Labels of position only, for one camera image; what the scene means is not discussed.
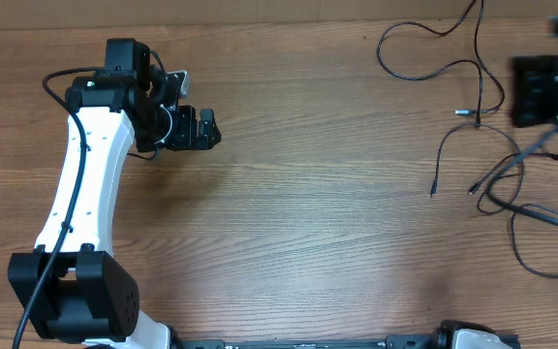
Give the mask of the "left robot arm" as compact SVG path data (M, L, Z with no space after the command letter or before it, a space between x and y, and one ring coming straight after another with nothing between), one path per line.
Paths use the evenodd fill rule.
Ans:
M136 280L115 260L113 214L125 160L213 148L222 139L214 112L186 105L189 74L167 71L132 38L108 40L104 64L72 76L58 98L68 143L53 205L32 251L8 265L23 308L13 343L32 327L89 348L177 348L175 330L141 310Z

